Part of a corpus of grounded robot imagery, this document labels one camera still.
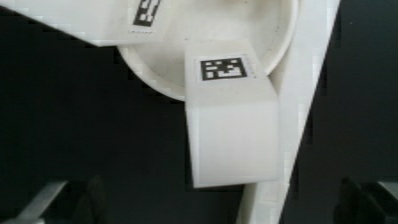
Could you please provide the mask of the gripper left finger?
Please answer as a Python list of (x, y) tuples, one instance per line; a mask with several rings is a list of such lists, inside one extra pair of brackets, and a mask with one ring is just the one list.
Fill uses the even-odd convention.
[(47, 182), (15, 219), (24, 224), (108, 224), (101, 178)]

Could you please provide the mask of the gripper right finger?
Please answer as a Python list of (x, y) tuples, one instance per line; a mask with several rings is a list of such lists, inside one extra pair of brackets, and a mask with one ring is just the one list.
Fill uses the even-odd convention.
[(340, 180), (333, 224), (398, 224), (398, 178)]

